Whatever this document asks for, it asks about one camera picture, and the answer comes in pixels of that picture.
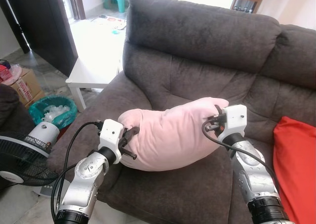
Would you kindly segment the teal waste bin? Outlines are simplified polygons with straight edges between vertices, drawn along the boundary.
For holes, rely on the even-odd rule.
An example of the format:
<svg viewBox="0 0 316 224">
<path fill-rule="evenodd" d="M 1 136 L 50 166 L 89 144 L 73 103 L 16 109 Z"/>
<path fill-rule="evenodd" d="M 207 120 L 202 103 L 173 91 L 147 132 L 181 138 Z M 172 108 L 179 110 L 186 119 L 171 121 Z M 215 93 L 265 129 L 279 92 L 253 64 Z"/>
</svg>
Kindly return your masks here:
<svg viewBox="0 0 316 224">
<path fill-rule="evenodd" d="M 44 109 L 47 106 L 70 107 L 70 111 L 63 113 L 63 115 L 57 116 L 57 118 L 52 123 L 59 129 L 67 127 L 77 117 L 78 109 L 72 99 L 69 99 L 64 96 L 52 95 L 45 96 L 44 98 L 34 102 L 34 104 L 32 104 L 32 106 L 29 107 L 29 113 L 34 123 L 38 124 L 40 122 L 45 122 L 41 119 L 44 116 Z"/>
</svg>

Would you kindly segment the red cushion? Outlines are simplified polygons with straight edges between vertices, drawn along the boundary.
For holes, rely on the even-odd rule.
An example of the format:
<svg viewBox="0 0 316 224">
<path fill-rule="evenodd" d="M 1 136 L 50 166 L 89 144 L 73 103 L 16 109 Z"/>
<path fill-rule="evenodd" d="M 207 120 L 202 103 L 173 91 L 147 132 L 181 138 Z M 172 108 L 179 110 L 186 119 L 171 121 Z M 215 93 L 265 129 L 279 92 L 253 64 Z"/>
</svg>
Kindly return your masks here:
<svg viewBox="0 0 316 224">
<path fill-rule="evenodd" d="M 281 203 L 292 222 L 316 224 L 316 128 L 283 116 L 274 136 Z"/>
</svg>

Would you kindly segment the dark grey-brown fabric sofa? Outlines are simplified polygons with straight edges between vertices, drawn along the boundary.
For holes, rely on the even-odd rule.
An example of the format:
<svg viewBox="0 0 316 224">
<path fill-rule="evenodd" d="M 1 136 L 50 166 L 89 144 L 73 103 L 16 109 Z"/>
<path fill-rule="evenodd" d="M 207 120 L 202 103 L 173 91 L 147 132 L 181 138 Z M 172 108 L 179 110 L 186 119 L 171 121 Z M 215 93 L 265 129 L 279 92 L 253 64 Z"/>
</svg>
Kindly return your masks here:
<svg viewBox="0 0 316 224">
<path fill-rule="evenodd" d="M 47 160 L 59 173 L 97 149 L 91 122 L 202 97 L 247 107 L 245 138 L 273 158 L 283 116 L 316 125 L 316 32 L 273 17 L 178 0 L 131 0 L 123 71 L 79 114 Z M 149 224 L 253 224 L 226 149 L 184 168 L 113 165 L 99 201 Z"/>
</svg>

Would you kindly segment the pink plush pillow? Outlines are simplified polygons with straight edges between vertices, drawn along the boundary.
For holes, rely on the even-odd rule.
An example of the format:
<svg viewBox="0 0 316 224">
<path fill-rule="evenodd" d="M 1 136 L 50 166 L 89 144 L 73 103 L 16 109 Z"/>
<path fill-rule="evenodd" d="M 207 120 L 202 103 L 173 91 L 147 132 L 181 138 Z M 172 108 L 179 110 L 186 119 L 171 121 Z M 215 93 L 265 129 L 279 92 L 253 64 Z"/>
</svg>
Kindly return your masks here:
<svg viewBox="0 0 316 224">
<path fill-rule="evenodd" d="M 129 168 L 160 172 L 186 167 L 219 148 L 202 133 L 202 124 L 229 105 L 225 99 L 204 97 L 165 111 L 132 109 L 118 122 L 139 132 L 126 146 L 136 159 L 125 155 L 121 162 Z"/>
</svg>

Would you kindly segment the printed magazine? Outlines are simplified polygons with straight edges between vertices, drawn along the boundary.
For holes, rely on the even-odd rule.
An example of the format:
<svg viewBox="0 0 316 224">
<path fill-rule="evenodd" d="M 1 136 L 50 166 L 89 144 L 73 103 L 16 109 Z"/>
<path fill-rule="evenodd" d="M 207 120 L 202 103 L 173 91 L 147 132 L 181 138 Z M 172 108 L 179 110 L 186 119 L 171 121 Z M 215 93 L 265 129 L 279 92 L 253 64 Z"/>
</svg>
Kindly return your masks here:
<svg viewBox="0 0 316 224">
<path fill-rule="evenodd" d="M 118 17 L 113 17 L 113 16 L 108 16 L 101 14 L 97 16 L 96 18 L 93 18 L 91 21 L 92 23 L 95 23 L 97 25 L 100 25 L 102 27 L 107 27 L 112 30 L 124 30 L 127 26 L 127 20 L 118 18 Z"/>
</svg>

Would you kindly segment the white side table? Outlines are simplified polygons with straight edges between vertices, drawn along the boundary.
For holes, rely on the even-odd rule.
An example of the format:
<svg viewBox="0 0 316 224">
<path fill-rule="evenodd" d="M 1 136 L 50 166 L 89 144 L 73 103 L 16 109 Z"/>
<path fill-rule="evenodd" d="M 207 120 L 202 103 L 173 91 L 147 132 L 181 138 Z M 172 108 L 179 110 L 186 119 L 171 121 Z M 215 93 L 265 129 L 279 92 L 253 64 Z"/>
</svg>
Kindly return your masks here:
<svg viewBox="0 0 316 224">
<path fill-rule="evenodd" d="M 79 57 L 66 83 L 80 112 L 86 108 L 80 89 L 104 89 L 122 72 L 126 28 L 117 31 L 91 21 L 77 20 L 70 24 Z"/>
</svg>

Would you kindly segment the printed cardboard box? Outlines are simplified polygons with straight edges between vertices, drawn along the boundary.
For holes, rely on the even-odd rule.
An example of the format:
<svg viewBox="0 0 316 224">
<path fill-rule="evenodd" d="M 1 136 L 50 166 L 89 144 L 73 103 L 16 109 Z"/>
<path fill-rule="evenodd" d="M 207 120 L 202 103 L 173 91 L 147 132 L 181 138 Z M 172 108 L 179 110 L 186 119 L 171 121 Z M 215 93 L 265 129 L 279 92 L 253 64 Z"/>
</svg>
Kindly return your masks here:
<svg viewBox="0 0 316 224">
<path fill-rule="evenodd" d="M 20 102 L 23 103 L 26 109 L 29 109 L 34 102 L 44 98 L 45 93 L 41 89 L 33 70 L 22 69 L 20 75 L 14 75 L 12 80 L 13 83 L 9 86 L 17 92 Z"/>
</svg>

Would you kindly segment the dark wooden door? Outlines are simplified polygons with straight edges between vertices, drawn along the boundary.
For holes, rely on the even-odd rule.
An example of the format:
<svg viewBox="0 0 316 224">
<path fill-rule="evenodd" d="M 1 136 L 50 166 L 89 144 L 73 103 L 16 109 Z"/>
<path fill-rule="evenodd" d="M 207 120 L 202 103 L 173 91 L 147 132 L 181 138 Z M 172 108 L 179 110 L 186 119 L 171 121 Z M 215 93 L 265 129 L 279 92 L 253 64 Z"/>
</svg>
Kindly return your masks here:
<svg viewBox="0 0 316 224">
<path fill-rule="evenodd" d="M 24 53 L 70 76 L 78 53 L 63 0 L 0 0 L 0 10 Z"/>
</svg>

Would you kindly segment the black and white fan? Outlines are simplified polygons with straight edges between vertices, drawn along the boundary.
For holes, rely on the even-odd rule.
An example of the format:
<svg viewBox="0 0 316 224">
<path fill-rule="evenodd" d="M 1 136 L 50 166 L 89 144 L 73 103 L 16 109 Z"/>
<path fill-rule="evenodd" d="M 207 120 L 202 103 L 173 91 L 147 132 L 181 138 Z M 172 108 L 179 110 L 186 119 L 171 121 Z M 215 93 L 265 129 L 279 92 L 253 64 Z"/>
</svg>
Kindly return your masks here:
<svg viewBox="0 0 316 224">
<path fill-rule="evenodd" d="M 40 122 L 28 134 L 0 132 L 0 177 L 24 186 L 46 186 L 58 174 L 47 167 L 59 129 L 50 122 Z"/>
</svg>

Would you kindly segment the white plastic bag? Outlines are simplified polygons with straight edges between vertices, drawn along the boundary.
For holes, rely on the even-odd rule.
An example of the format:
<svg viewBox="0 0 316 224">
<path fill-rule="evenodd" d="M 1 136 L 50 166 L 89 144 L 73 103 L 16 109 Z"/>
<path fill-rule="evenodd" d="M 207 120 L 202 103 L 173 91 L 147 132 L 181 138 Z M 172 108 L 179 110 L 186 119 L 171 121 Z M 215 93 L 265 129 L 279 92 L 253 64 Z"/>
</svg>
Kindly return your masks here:
<svg viewBox="0 0 316 224">
<path fill-rule="evenodd" d="M 44 109 L 44 116 L 41 120 L 43 122 L 53 123 L 57 116 L 63 115 L 63 113 L 70 111 L 69 106 L 65 105 L 50 105 Z"/>
</svg>

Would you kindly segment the pink plastic bag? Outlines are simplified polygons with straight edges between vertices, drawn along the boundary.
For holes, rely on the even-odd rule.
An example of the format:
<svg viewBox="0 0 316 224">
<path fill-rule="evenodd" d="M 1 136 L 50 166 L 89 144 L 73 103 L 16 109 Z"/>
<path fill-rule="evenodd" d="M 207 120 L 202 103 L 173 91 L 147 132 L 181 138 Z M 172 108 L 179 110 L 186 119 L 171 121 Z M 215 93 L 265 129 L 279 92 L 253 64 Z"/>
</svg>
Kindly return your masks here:
<svg viewBox="0 0 316 224">
<path fill-rule="evenodd" d="M 0 59 L 0 83 L 11 85 L 22 76 L 23 68 L 19 64 L 11 64 Z"/>
</svg>

